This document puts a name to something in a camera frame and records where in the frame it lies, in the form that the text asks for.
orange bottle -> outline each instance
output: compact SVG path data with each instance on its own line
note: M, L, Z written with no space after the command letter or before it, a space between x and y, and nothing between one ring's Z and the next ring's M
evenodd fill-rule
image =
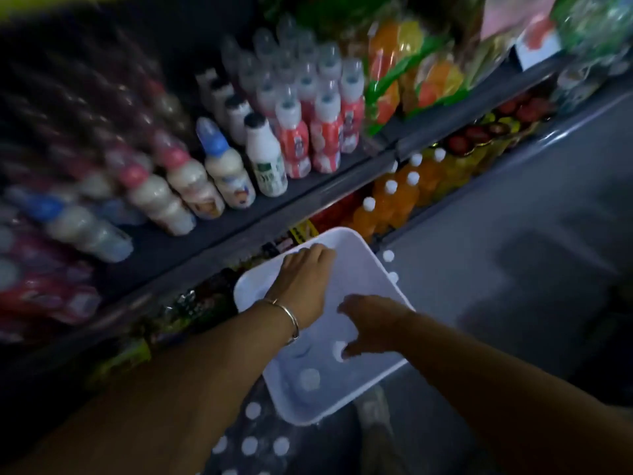
M382 192L376 195L376 208L374 219L376 220L376 233L382 235L389 230L389 223L394 215L394 194L398 190L398 182L388 180Z
M446 178L445 158L446 150L436 148L430 156L424 157L422 160L422 164L418 168L418 173L420 174L420 196L416 206L426 206L431 203L431 196L439 183Z
M368 196L363 200L363 206L357 208L354 212L350 225L350 228L357 231L368 243L372 240L372 235L376 231L375 208L376 200Z
M407 163L404 168L401 168L400 171L396 173L396 182L398 182L398 185L406 183L407 176L412 172L418 171L418 168L422 164L422 160L423 157L421 153L414 153L413 155L411 155L409 163Z
M420 175L418 172L409 173L409 175L407 175L407 181L400 185L400 188L394 195L394 215L389 222L393 228L400 228L409 219L409 215L411 215L420 197L420 189L418 188L419 181Z
M374 182L374 188L372 189L372 195L374 196L374 198L376 198L378 195L380 195L381 193L385 191L385 183L387 183L390 180L396 179L397 171L398 171L398 162L395 161L392 167L389 169L389 171L386 174L380 175L378 178L376 178L376 181Z

white dot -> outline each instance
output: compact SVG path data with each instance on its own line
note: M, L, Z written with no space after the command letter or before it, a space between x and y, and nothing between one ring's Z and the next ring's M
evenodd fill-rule
M347 346L347 343L345 343L344 341L334 342L334 346L332 347L332 354L334 355L334 359L339 363L343 363L347 361L343 358L343 350L345 350L346 346Z
M221 454L222 452L224 452L224 450L226 450L227 445L228 440L225 436L222 436L222 438L218 440L218 442L215 444L215 447L213 447L211 451L216 455Z
M321 385L321 374L315 368L306 368L301 371L299 382L305 391L317 390Z
M273 451L278 457L282 457L288 453L290 449L290 440L285 436L281 436L273 443Z
M387 263L393 262L395 257L396 256L391 250L385 250L384 252L382 252L382 259Z
M246 437L242 442L242 453L247 457L257 452L257 439L254 436Z
M255 420L261 414L261 405L252 401L246 406L244 413L249 420Z

bracelet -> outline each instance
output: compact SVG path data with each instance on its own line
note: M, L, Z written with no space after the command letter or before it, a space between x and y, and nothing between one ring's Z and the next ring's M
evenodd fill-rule
M274 300L269 300L268 298L262 298L261 300L265 301L266 303L270 303L272 306L278 306L279 308L281 308L283 311L286 312L286 314L292 320L292 325L294 326L294 333L292 334L292 337L286 343L286 346L296 341L297 338L299 338L299 322L297 321L295 316L292 314L292 312L288 310L286 307L284 307L281 303L277 303L278 298L275 298Z

